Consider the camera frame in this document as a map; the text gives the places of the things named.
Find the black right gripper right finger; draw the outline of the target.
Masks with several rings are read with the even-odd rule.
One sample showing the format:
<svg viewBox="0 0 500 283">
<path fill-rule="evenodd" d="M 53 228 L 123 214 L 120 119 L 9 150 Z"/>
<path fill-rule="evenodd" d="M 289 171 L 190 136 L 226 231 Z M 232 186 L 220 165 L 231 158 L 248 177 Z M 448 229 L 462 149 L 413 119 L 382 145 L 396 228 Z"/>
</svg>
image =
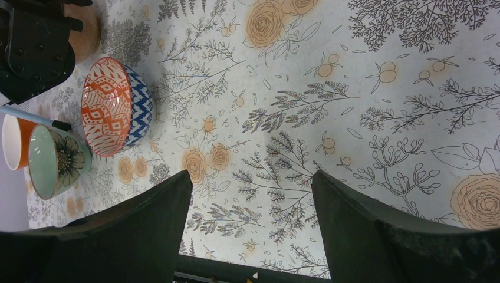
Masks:
<svg viewBox="0 0 500 283">
<path fill-rule="evenodd" d="M 333 282 L 498 282 L 499 230 L 418 218 L 323 171 L 312 194 Z"/>
</svg>

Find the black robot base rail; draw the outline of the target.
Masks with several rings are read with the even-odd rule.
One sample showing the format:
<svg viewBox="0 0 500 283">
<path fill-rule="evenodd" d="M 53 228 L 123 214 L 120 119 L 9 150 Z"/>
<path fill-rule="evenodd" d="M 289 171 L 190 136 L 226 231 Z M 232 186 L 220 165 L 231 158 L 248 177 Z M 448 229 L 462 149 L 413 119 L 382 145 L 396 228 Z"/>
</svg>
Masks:
<svg viewBox="0 0 500 283">
<path fill-rule="evenodd" d="M 330 280 L 180 255 L 173 282 L 330 282 Z"/>
</svg>

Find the orange white bowl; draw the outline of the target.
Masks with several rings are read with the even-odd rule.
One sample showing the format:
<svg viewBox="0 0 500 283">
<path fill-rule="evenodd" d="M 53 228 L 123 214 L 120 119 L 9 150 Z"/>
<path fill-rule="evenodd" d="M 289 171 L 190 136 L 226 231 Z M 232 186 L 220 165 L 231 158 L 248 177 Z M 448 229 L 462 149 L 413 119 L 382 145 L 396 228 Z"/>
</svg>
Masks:
<svg viewBox="0 0 500 283">
<path fill-rule="evenodd" d="M 29 141 L 37 123 L 6 114 L 2 125 L 2 148 L 10 170 L 28 166 Z"/>
</svg>

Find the light green celadon bowl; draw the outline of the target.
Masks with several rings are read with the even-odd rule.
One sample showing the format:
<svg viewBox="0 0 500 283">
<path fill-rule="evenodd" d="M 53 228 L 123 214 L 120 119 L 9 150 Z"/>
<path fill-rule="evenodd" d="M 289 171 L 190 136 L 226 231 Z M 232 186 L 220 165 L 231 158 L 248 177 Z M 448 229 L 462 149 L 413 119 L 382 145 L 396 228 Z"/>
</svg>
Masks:
<svg viewBox="0 0 500 283">
<path fill-rule="evenodd" d="M 71 133 L 37 124 L 29 138 L 28 169 L 35 193 L 48 200 L 71 188 L 91 167 L 89 147 Z"/>
</svg>

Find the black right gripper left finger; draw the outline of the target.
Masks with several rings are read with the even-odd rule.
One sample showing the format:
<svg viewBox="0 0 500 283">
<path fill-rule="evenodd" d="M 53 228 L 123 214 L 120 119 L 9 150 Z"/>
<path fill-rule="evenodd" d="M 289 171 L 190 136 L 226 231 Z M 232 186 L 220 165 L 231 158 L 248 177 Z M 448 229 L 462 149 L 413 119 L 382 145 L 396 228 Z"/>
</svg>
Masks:
<svg viewBox="0 0 500 283">
<path fill-rule="evenodd" d="M 2 282 L 172 282 L 192 194 L 187 171 L 62 227 L 1 233 Z"/>
</svg>

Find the red patterned small bowl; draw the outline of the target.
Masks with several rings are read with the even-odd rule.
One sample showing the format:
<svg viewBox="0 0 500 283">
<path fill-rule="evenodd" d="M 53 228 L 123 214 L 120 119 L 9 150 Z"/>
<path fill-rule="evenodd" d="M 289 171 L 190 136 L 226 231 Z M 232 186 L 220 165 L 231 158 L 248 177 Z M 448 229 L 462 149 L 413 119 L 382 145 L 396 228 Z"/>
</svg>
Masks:
<svg viewBox="0 0 500 283">
<path fill-rule="evenodd" d="M 81 96 L 85 139 L 92 151 L 111 157 L 137 146 L 150 130 L 156 110 L 140 74 L 113 57 L 90 68 Z"/>
</svg>

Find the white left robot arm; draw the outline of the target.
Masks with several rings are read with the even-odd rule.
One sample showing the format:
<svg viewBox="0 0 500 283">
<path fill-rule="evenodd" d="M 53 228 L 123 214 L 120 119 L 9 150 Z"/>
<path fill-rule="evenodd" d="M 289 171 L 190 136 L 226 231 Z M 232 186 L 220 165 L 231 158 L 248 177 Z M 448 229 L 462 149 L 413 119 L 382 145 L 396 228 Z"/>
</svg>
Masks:
<svg viewBox="0 0 500 283">
<path fill-rule="evenodd" d="M 21 104 L 68 79 L 93 55 L 92 1 L 1 1 L 1 104 Z"/>
</svg>

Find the brown ceramic bowl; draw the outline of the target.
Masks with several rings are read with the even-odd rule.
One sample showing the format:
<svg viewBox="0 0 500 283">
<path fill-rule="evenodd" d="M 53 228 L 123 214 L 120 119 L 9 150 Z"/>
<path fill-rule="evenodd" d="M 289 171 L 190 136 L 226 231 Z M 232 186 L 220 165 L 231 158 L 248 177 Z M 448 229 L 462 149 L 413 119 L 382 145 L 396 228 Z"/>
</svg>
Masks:
<svg viewBox="0 0 500 283">
<path fill-rule="evenodd" d="M 82 31 L 71 31 L 68 42 L 75 53 L 76 64 L 81 64 L 94 55 L 100 45 L 101 24 L 93 6 L 63 5 L 63 14 L 79 19 L 83 23 Z"/>
</svg>

